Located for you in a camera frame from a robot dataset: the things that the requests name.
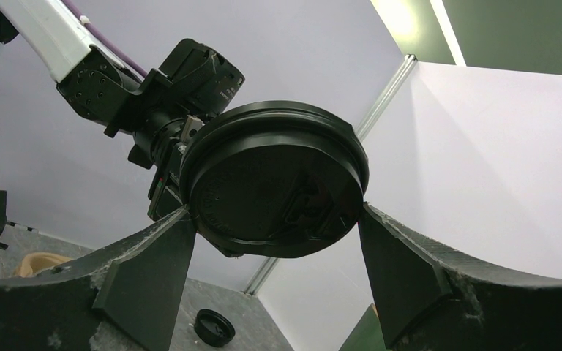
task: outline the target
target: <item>black lid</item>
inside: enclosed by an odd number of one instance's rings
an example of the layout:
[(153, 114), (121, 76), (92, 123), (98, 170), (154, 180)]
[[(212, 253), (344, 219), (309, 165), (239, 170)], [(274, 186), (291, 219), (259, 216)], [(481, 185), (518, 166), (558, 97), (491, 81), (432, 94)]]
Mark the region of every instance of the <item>black lid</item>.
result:
[(201, 309), (195, 318), (195, 332), (206, 344), (223, 347), (236, 335), (229, 320), (211, 309)]
[(257, 102), (223, 113), (191, 139), (180, 192), (215, 246), (301, 257), (355, 225), (368, 178), (350, 124), (299, 102)]

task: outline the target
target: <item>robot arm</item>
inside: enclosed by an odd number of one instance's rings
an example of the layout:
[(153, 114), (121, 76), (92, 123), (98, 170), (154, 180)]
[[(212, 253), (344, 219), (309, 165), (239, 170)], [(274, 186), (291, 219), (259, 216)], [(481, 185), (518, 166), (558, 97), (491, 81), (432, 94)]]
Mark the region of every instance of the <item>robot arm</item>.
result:
[(91, 52), (101, 50), (119, 68), (124, 64), (76, 18), (61, 0), (0, 0), (0, 11), (44, 61), (60, 83)]
[[(185, 39), (159, 69), (147, 74), (68, 0), (0, 0), (0, 48), (17, 31), (79, 116), (105, 126), (110, 137), (132, 135), (135, 146), (128, 160), (148, 169), (158, 166), (149, 216), (158, 219), (178, 208), (177, 179), (167, 177), (181, 157), (171, 155), (183, 152), (203, 123), (229, 105), (244, 82), (240, 71), (213, 49)], [(163, 185), (156, 186), (163, 177)], [(0, 235), (5, 222), (5, 193), (0, 190)]]

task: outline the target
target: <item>concrete floor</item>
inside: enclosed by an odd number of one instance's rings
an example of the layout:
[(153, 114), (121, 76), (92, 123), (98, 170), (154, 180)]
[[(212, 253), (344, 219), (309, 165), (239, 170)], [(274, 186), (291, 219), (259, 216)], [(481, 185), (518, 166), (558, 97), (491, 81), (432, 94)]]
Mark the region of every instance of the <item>concrete floor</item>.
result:
[[(0, 241), (10, 245), (6, 251), (0, 250), (0, 278), (11, 276), (23, 257), (31, 252), (52, 252), (72, 258), (91, 252), (81, 246), (10, 226), (6, 227)], [(292, 350), (257, 298), (187, 279), (170, 351), (218, 350), (204, 344), (192, 328), (200, 309), (219, 312), (236, 329), (233, 341), (223, 350)]]

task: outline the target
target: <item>white wall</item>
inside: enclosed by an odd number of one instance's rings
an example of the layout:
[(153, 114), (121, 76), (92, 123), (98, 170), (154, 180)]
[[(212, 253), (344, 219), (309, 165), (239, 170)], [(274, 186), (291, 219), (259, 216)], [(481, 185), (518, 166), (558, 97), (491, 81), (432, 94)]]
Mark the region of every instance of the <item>white wall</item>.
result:
[[(401, 62), (368, 0), (76, 3), (145, 68), (185, 37), (216, 48), (247, 78), (233, 106), (296, 99), (357, 124)], [(6, 45), (0, 176), (11, 220), (94, 248), (145, 227), (153, 171), (126, 160), (132, 144), (77, 117), (21, 37)], [(198, 238), (189, 275), (240, 290), (261, 261), (224, 258)]]
[[(367, 200), (483, 260), (562, 278), (562, 76), (419, 63), (364, 141)], [(281, 261), (260, 298), (295, 350), (372, 302), (358, 233)]]

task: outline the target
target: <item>purple cable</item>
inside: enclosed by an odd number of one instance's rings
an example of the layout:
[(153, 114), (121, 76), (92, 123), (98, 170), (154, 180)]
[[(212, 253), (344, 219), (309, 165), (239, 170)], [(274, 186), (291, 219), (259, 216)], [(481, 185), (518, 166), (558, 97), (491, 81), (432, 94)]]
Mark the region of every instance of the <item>purple cable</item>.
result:
[[(72, 0), (61, 0), (61, 1), (64, 3), (65, 7), (67, 7), (70, 10), (70, 12), (80, 22), (80, 18), (81, 16), (83, 16), (83, 13), (78, 9), (78, 7), (76, 7), (76, 5), (72, 3)], [(113, 51), (115, 56), (121, 59), (128, 66), (132, 67), (132, 69), (135, 70), (141, 77), (144, 78), (147, 76), (147, 72), (143, 69), (143, 67), (136, 64), (130, 57), (128, 57), (128, 55), (126, 55), (123, 51), (119, 50), (112, 42), (110, 42), (110, 40), (107, 37), (102, 35), (102, 33), (93, 24), (91, 23), (82, 23), (82, 24), (85, 28), (87, 28), (87, 30), (89, 31), (89, 33), (91, 33), (91, 35), (96, 37), (102, 44), (104, 44), (104, 46), (106, 46), (108, 50)]]

